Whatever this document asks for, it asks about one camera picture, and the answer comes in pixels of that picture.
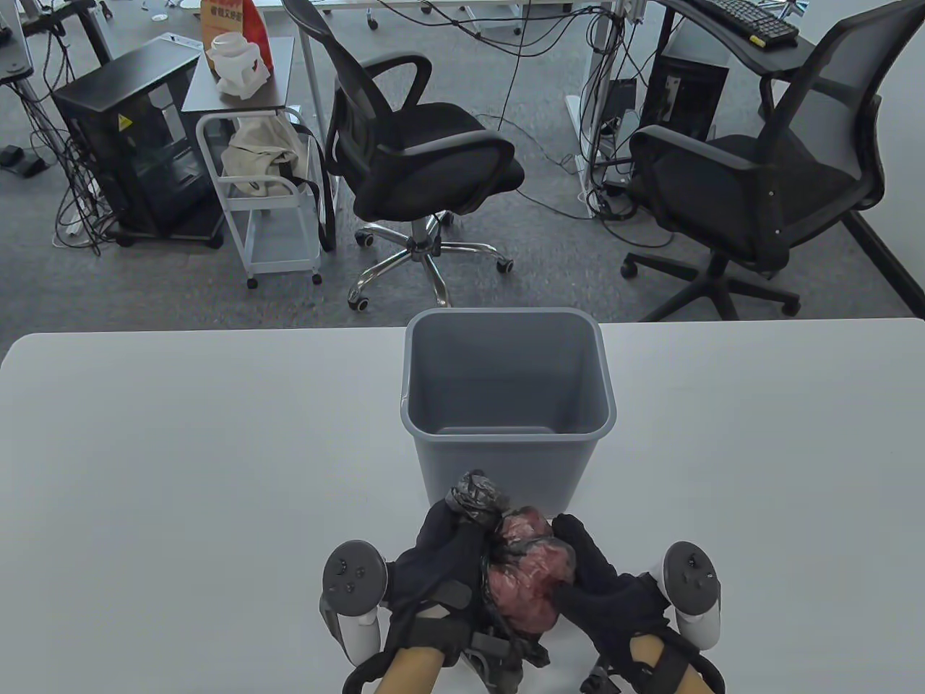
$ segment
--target gray carpet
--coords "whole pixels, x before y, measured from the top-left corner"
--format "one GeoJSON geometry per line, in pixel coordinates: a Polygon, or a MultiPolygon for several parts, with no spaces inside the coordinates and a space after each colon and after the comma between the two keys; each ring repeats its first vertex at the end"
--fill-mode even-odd
{"type": "MultiPolygon", "coordinates": [[[[110,2],[116,13],[110,26],[122,45],[137,45],[163,31],[198,36],[196,19],[179,9],[162,9],[160,0],[148,2],[154,12],[166,12],[169,21],[152,22],[154,12],[143,11],[140,0],[110,2]]],[[[453,101],[474,113],[500,112],[513,70],[512,57],[453,28],[417,27],[386,9],[376,14],[380,27],[375,32],[367,29],[363,12],[335,12],[330,22],[360,58],[409,47],[430,56],[434,75],[426,100],[453,101]]],[[[410,14],[426,19],[416,10],[410,14]]],[[[95,61],[80,25],[74,21],[67,25],[77,71],[92,69],[95,61]]],[[[659,26],[660,8],[650,3],[647,22],[633,45],[637,62],[653,50],[659,26]]],[[[545,22],[532,24],[527,41],[547,27],[545,22]]],[[[522,61],[508,106],[508,118],[528,130],[555,158],[576,148],[562,97],[581,87],[585,29],[586,22],[577,20],[551,51],[522,61]]],[[[283,16],[275,15],[270,31],[292,34],[293,28],[283,16]]],[[[510,29],[492,31],[516,41],[510,29]]],[[[36,60],[42,59],[44,38],[33,40],[32,51],[36,60]]],[[[315,60],[329,105],[333,70],[320,50],[315,51],[315,60]]],[[[301,56],[297,63],[290,99],[307,104],[301,56]]],[[[399,98],[409,79],[410,72],[399,72],[383,80],[389,98],[399,98]]],[[[735,66],[717,116],[718,134],[756,131],[760,127],[758,103],[757,81],[735,66]]],[[[19,102],[3,90],[0,144],[25,144],[28,132],[19,102]]],[[[577,179],[551,164],[521,132],[507,126],[503,132],[516,145],[526,170],[523,191],[572,214],[584,214],[576,197],[577,179]]],[[[138,243],[129,249],[110,244],[102,257],[53,248],[52,223],[64,186],[58,168],[32,180],[0,173],[4,222],[0,233],[0,355],[31,332],[403,325],[433,305],[422,269],[408,265],[368,288],[366,313],[355,314],[348,308],[346,289],[356,274],[393,251],[383,242],[370,249],[353,242],[357,223],[349,199],[339,216],[339,249],[325,258],[322,286],[313,287],[306,276],[291,274],[262,276],[260,287],[249,291],[231,242],[219,251],[185,243],[138,243]]],[[[613,226],[625,238],[642,243],[667,238],[645,214],[613,226]]],[[[633,281],[622,279],[618,267],[630,246],[611,237],[596,221],[557,217],[513,193],[491,198],[474,214],[458,219],[446,238],[493,242],[516,260],[513,274],[501,276],[487,260],[441,258],[441,271],[459,306],[567,305],[582,308],[600,321],[632,321],[681,286],[679,280],[644,268],[633,281]]],[[[683,237],[659,253],[695,263],[707,257],[705,249],[683,237]]],[[[909,315],[840,226],[796,249],[790,265],[771,284],[803,295],[800,318],[909,315]]],[[[742,318],[780,317],[772,304],[741,297],[735,301],[742,318]]],[[[700,300],[674,319],[713,320],[716,314],[709,301],[700,300]]]]}

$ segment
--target forearm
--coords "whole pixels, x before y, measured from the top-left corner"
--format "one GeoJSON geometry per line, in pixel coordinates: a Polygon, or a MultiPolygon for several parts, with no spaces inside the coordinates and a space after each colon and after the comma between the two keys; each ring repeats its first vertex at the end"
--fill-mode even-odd
{"type": "MultiPolygon", "coordinates": [[[[630,653],[633,654],[633,660],[651,667],[655,667],[664,648],[664,642],[651,634],[630,639],[630,653]]],[[[688,665],[676,694],[713,694],[713,690],[707,686],[697,670],[688,665]]]]}
{"type": "Polygon", "coordinates": [[[444,655],[437,649],[401,649],[379,682],[376,694],[430,694],[443,661],[444,655]]]}

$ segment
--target black office chair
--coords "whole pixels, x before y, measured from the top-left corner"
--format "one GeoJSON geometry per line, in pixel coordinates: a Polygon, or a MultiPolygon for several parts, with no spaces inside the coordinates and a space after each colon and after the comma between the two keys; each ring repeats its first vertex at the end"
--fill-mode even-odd
{"type": "Polygon", "coordinates": [[[441,306],[450,305],[434,263],[441,254],[490,255],[499,272],[511,272],[513,261],[498,249],[444,242],[440,226],[452,214],[473,212],[489,195],[524,182],[513,145],[456,105],[418,104],[432,69],[426,57],[402,53],[358,63],[309,0],[283,0],[283,6],[300,31],[325,47],[338,74],[325,149],[328,170],[342,176],[356,196],[353,212],[369,222],[356,232],[356,241],[368,246],[378,236],[403,249],[361,273],[348,294],[350,307],[363,311],[368,305],[363,288],[409,260],[424,266],[441,306]],[[392,111],[373,78],[407,64],[417,68],[414,82],[402,107],[392,111]],[[412,235],[376,224],[380,219],[410,221],[412,235]]]}
{"type": "Polygon", "coordinates": [[[723,320],[737,320],[730,294],[781,302],[785,315],[796,314],[797,294],[727,277],[726,267],[733,261],[757,272],[779,270],[791,248],[883,198],[876,92],[923,20],[925,0],[901,0],[838,22],[757,138],[703,143],[661,126],[633,136],[641,202],[659,226],[711,250],[703,268],[626,256],[620,272],[627,279],[641,265],[690,282],[644,321],[662,320],[704,296],[723,320]]]}

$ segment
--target chair base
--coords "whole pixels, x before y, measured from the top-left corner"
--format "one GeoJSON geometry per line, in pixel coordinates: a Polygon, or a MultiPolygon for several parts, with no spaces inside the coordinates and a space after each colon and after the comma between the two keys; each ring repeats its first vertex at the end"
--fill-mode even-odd
{"type": "Polygon", "coordinates": [[[382,277],[387,272],[404,265],[408,261],[420,263],[423,266],[430,286],[434,290],[437,305],[444,308],[452,306],[450,291],[447,289],[446,282],[440,276],[440,271],[437,268],[437,263],[434,262],[434,258],[443,254],[490,255],[495,259],[496,268],[502,275],[513,270],[514,262],[506,255],[503,255],[497,248],[489,246],[487,243],[459,243],[441,240],[440,227],[449,225],[451,221],[451,212],[441,212],[424,219],[416,219],[412,222],[411,236],[406,236],[380,224],[372,222],[365,224],[354,234],[356,242],[361,246],[371,246],[373,239],[378,237],[401,246],[403,250],[390,255],[385,260],[360,273],[350,291],[347,292],[348,306],[354,311],[365,311],[369,305],[369,300],[363,296],[364,287],[374,279],[382,277]]]}
{"type": "Polygon", "coordinates": [[[667,318],[695,299],[704,296],[713,302],[720,314],[720,318],[723,320],[739,319],[735,304],[733,304],[732,294],[780,302],[783,304],[781,310],[785,316],[795,316],[800,310],[799,294],[775,290],[767,286],[752,284],[742,279],[727,277],[725,272],[726,267],[729,265],[729,258],[715,252],[709,257],[707,267],[695,267],[656,255],[630,253],[623,260],[620,274],[627,279],[632,279],[638,274],[638,266],[640,265],[651,267],[653,270],[658,270],[678,279],[686,279],[690,282],[671,299],[643,318],[640,321],[641,323],[652,323],[667,318]]]}

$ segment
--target gray trash bin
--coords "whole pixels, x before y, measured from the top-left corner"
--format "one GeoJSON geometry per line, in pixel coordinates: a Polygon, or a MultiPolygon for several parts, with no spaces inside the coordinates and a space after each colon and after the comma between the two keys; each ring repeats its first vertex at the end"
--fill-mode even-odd
{"type": "Polygon", "coordinates": [[[408,324],[401,421],[431,503],[480,468],[514,504],[560,513],[616,416],[588,314],[438,308],[408,324]]]}

